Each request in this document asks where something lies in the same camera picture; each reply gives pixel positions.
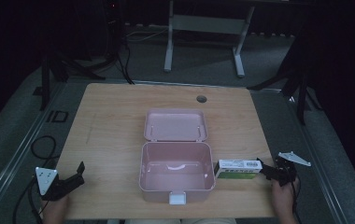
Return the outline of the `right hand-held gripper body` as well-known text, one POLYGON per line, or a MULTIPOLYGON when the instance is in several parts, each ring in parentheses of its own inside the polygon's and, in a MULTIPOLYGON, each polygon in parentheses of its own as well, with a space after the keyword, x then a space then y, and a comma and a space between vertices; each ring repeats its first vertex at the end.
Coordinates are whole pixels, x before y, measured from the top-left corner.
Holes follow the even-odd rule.
POLYGON ((281 187, 295 180, 297 176, 297 170, 295 168, 296 164, 307 167, 311 166, 310 161, 304 160, 300 156, 296 155, 293 151, 279 152, 276 156, 276 174, 274 179, 278 181, 281 187))

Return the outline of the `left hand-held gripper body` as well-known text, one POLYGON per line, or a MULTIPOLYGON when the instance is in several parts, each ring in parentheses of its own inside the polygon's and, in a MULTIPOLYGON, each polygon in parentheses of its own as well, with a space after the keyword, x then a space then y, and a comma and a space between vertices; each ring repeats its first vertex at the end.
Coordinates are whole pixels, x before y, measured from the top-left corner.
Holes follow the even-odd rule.
POLYGON ((57 170, 36 167, 35 176, 43 201, 59 201, 72 191, 66 181, 59 179, 57 170))

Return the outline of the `white and green medicine box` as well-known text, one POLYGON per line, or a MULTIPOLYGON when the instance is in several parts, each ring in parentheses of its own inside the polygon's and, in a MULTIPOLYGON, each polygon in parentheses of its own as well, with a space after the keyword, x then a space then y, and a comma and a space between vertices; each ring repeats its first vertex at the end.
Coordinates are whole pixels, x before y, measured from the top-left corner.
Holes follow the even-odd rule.
POLYGON ((216 178, 223 179, 252 179, 263 166, 260 161, 248 160, 219 160, 215 166, 216 178))

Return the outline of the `pink storage box with lid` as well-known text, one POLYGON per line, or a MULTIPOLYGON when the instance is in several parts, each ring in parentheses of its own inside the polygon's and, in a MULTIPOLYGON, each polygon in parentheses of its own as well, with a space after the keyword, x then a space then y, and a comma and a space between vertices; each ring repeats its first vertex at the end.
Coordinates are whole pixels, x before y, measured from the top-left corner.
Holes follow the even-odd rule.
POLYGON ((198 109, 147 112, 139 187, 152 203, 203 202, 216 184, 205 115, 198 109))

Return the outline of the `person's right hand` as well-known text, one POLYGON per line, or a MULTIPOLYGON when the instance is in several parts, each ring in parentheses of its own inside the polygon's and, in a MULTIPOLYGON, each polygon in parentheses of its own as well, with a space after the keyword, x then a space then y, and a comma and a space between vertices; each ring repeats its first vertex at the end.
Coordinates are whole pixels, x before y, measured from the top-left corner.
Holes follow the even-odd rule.
POLYGON ((292 186, 285 185, 281 187, 278 181, 272 179, 272 205, 278 218, 294 217, 294 195, 292 186))

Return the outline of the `person's left hand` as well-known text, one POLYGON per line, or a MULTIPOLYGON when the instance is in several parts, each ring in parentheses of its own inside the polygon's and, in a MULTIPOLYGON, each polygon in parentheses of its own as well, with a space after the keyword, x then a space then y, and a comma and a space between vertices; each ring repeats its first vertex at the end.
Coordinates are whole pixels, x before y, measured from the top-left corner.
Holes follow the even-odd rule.
POLYGON ((68 209, 69 196, 66 195, 58 201, 42 201, 43 219, 65 219, 68 209))

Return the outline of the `black metal stand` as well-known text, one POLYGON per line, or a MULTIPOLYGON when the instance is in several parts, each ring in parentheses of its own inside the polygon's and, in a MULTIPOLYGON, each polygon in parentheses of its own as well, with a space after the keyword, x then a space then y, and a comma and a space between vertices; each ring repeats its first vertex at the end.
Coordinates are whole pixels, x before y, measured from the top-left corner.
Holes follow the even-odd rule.
POLYGON ((282 79, 286 79, 280 92, 284 97, 292 97, 298 92, 296 116, 300 123, 305 125, 304 113, 309 75, 316 64, 313 53, 313 45, 308 35, 299 34, 295 37, 280 67, 277 69, 277 74, 260 84, 249 86, 248 90, 260 91, 282 79))
POLYGON ((85 77, 92 79, 104 80, 93 73, 90 69, 80 65, 73 59, 67 57, 65 54, 58 50, 45 53, 42 56, 41 62, 41 107, 40 110, 44 110, 50 102, 50 73, 52 73, 57 80, 67 81, 68 74, 64 70, 64 63, 71 66, 74 70, 78 71, 85 77))

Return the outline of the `black equipment tower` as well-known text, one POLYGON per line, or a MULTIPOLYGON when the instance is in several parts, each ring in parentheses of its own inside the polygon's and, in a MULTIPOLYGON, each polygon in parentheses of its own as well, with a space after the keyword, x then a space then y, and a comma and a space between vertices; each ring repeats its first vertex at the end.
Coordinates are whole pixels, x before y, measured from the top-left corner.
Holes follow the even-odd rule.
POLYGON ((121 0, 103 0, 106 19, 106 58, 117 57, 123 35, 123 16, 121 0))

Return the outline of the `white metal desk frame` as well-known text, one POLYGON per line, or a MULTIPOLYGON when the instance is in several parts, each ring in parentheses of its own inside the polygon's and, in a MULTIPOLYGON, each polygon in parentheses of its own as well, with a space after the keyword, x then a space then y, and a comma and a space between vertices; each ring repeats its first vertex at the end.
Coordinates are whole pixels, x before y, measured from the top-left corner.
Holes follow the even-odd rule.
POLYGON ((238 77, 245 76, 244 65, 241 58, 241 51, 248 34, 251 19, 255 7, 249 7, 246 18, 242 19, 225 19, 225 18, 212 18, 201 16, 181 15, 174 12, 174 1, 169 0, 168 8, 168 38, 166 53, 164 59, 164 72, 172 70, 174 42, 173 33, 175 31, 191 31, 203 33, 216 33, 227 35, 238 35, 239 41, 235 47, 232 48, 234 57, 235 71, 238 77))

